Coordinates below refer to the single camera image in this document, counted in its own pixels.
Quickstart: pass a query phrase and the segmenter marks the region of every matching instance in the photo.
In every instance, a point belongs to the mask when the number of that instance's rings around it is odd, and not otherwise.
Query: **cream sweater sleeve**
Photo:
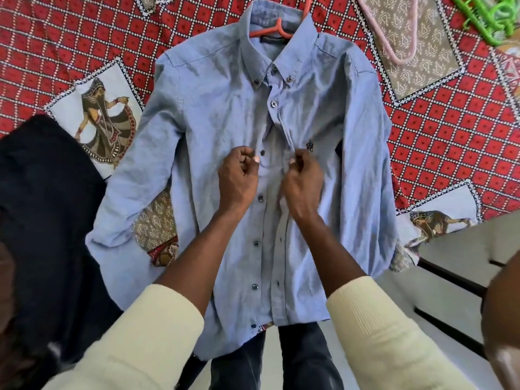
[[[190,301],[152,284],[74,370],[57,375],[44,390],[173,390],[203,327]]]
[[[437,345],[369,277],[327,301],[361,390],[475,390]]]

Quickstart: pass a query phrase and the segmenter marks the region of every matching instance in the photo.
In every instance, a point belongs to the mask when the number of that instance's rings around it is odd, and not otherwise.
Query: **red fabric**
[[[136,0],[0,0],[0,133],[117,56],[146,103],[162,52],[237,22],[249,1],[175,0],[144,17]],[[303,9],[300,0],[273,1]],[[374,61],[354,3],[314,0],[313,19],[319,31],[352,40]],[[450,0],[443,3],[466,72],[399,107],[381,84],[393,122],[396,203],[402,209],[470,179],[489,219],[520,207],[517,104],[501,83],[494,52],[475,31],[462,30],[464,17]]]

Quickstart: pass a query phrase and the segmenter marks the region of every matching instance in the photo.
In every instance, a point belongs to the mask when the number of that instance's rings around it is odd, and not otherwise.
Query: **blue button-down shirt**
[[[287,44],[249,38],[278,17],[294,32]],[[162,271],[137,245],[132,224],[168,179],[182,251],[218,208],[222,159],[247,145],[261,154],[257,199],[227,246],[194,352],[201,359],[230,353],[270,321],[328,319],[313,258],[280,197],[280,182],[294,150],[311,150],[324,172],[320,215],[361,268],[379,275],[397,238],[390,127],[363,52],[317,33],[311,16],[302,21],[296,9],[255,0],[240,22],[166,51],[137,137],[87,236],[108,292],[127,308]]]

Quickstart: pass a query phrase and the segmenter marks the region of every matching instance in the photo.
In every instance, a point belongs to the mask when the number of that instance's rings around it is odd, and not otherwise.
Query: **person's left hand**
[[[260,158],[243,146],[231,149],[218,169],[221,212],[234,212],[240,218],[253,202],[258,187]]]

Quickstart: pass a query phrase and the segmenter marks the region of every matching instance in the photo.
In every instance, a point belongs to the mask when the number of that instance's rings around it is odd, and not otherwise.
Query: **black garment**
[[[327,341],[317,323],[278,327],[283,390],[343,390]],[[240,349],[211,361],[210,390],[259,390],[265,331]],[[188,390],[206,361],[190,357],[176,390]]]
[[[106,184],[76,140],[37,115],[0,140],[0,241],[15,259],[14,326],[23,344],[74,362],[121,314],[85,236]]]

